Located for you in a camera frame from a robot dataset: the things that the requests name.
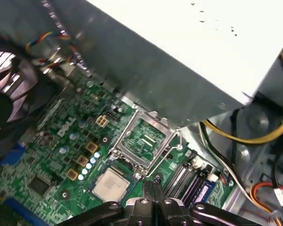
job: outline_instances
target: cooling fan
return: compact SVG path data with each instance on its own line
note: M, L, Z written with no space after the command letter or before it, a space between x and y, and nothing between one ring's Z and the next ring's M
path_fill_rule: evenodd
M57 90L31 61L23 47L0 35L0 159Z

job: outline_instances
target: black wire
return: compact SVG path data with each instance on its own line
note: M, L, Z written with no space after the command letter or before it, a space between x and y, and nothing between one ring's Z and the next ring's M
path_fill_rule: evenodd
M208 133L206 130L206 126L203 122L200 122L200 128L201 128L201 132L203 133L204 139L206 140L208 147L210 148L210 150L212 150L212 152L214 152L215 155L218 156L218 158L222 159L222 161L225 162L225 164L233 171L234 175L236 176L238 182L241 184L241 186L243 187L243 189L245 189L245 185L243 183L243 181L241 180L241 177L237 171L237 169L228 161L227 158L225 158L211 143L209 137L208 137Z
M233 137L237 136L237 114L240 109L236 109L233 111L233 114L230 117L231 120L231 135ZM236 153L237 153L237 142L232 141L232 153L231 153L231 163L235 164L236 161Z
M278 171L278 164L279 164L279 160L282 156L282 152L278 152L278 154L275 157L275 161L273 163L273 167L272 167L272 184L273 184L273 188L279 188L279 182L277 179L277 171Z

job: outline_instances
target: yellow wire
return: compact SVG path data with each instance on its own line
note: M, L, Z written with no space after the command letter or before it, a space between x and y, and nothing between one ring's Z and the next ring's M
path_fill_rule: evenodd
M210 129L212 129L214 132L220 134L221 136L227 137L229 139L232 139L232 140L235 140L235 141L238 141L238 142L247 143L247 144L267 143L269 141L272 141L272 140L278 138L280 135L283 134L283 124L282 124L277 129L275 129L274 131L272 131L271 133L269 133L269 134L267 134L263 137L258 137L258 138L255 138L255 139L242 139L242 138L234 137L232 135L229 135L229 134L221 131L220 129L218 129L217 127L215 127L211 123L209 123L207 120L203 121L203 123L207 127L209 127Z
M266 208L265 206L261 205L259 202L256 201L256 199L255 199L254 196L252 195L253 187L254 187L254 185L252 185L252 186L250 187L250 198L257 204L257 206L258 206L260 209L266 211L267 213L272 213L272 211L271 211L270 209ZM276 218L275 221L276 221L276 224L277 224L278 226L283 226L279 218Z

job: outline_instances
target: screw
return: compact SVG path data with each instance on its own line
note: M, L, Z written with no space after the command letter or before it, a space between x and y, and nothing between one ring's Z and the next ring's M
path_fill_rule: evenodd
M93 86L93 81L88 81L86 85L88 88L91 88Z
M141 179L142 175L140 173L135 173L134 177L139 180Z
M171 199L166 199L166 200L164 200L164 203L165 203L165 204L171 204L171 203L172 203L172 200L171 200Z
M112 204L112 205L109 207L109 209L112 209L112 210L117 209L117 208L118 208L118 205L117 205L117 204Z
M147 204L147 203L149 203L149 200L148 200L148 199L142 199L142 200L141 200L141 203L142 203L142 204Z
M204 205L202 205L202 204L197 204L196 208L199 209L199 210L204 210L205 209Z
M234 186L234 182L233 182L232 180L230 180L230 181L228 182L228 185L229 185L230 187L233 187L233 186Z

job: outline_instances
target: capacitor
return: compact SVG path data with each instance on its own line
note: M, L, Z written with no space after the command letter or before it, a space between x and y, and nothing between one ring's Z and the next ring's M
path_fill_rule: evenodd
M95 158L100 158L100 152L96 152L96 153L94 153L94 155L93 155Z
M77 133L71 133L71 134L69 135L69 139L71 139L71 140L75 140L77 137L78 137L78 134L77 134Z
M92 168L92 165L90 163L86 164L86 169L90 170Z
M82 174L77 176L78 180L84 180L84 176Z
M88 170L86 168L82 169L82 174L86 175L88 173Z
M92 158L90 159L90 163L91 163L91 164L95 164L95 163L96 163L96 161L97 161L97 159L96 159L96 158L94 158L94 157L92 157Z
M117 107L115 105L111 105L110 107L111 107L112 110L117 109Z
M76 89L76 92L78 95L82 95L84 93L84 90L81 87L79 87Z
M87 125L86 121L79 121L79 127L84 128Z
M60 147L58 149L58 152L60 152L60 154L65 154L67 151L68 151L68 147L67 146L63 146L63 147Z

